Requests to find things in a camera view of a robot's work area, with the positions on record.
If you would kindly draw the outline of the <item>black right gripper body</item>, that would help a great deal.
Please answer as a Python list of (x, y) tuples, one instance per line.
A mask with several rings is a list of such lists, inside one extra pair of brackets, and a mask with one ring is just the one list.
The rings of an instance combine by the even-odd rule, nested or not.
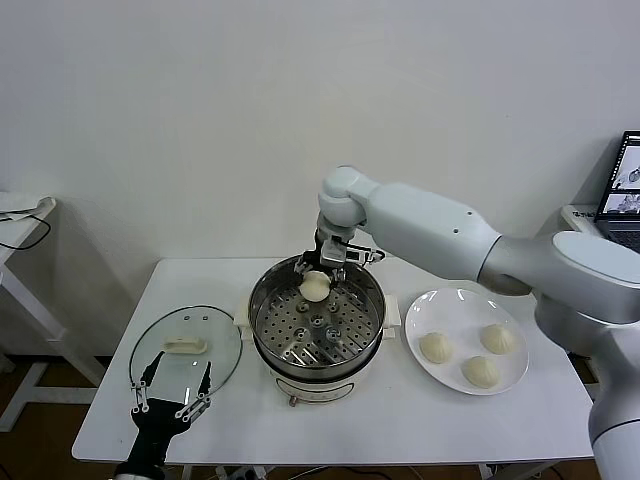
[(331, 272), (346, 263), (348, 229), (336, 225), (318, 226), (315, 232), (315, 267), (313, 270)]

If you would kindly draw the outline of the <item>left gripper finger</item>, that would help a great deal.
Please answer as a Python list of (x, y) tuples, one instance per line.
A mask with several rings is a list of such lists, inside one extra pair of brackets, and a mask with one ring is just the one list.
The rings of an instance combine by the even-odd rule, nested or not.
[(132, 413), (149, 412), (150, 407), (148, 403), (147, 390), (153, 382), (163, 356), (163, 351), (158, 352), (154, 359), (144, 367), (142, 373), (138, 376), (138, 379), (131, 377), (130, 389), (133, 393), (134, 399), (134, 405), (131, 410)]
[(211, 362), (208, 361), (197, 394), (190, 403), (174, 414), (176, 419), (197, 419), (211, 406), (211, 366)]

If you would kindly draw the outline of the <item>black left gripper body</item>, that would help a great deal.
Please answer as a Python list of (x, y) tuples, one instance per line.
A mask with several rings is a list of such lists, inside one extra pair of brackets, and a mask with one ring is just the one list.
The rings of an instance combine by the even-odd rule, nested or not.
[(183, 405), (178, 402), (151, 398), (149, 409), (132, 414), (138, 433), (128, 460), (134, 463), (163, 464), (174, 436), (190, 429), (190, 421), (176, 417)]

